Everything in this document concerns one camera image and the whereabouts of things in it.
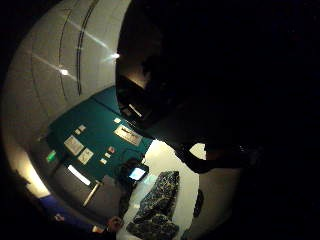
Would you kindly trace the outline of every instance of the dark clothing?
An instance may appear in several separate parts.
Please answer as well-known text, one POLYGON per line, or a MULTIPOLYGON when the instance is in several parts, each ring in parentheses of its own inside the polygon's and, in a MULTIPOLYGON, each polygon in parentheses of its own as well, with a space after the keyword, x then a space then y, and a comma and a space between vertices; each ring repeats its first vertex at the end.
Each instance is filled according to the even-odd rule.
POLYGON ((116 240, 116 233, 110 233, 106 230, 103 231, 103 233, 92 232, 92 233, 90 233, 90 239, 93 239, 93 240, 103 240, 103 239, 116 240))

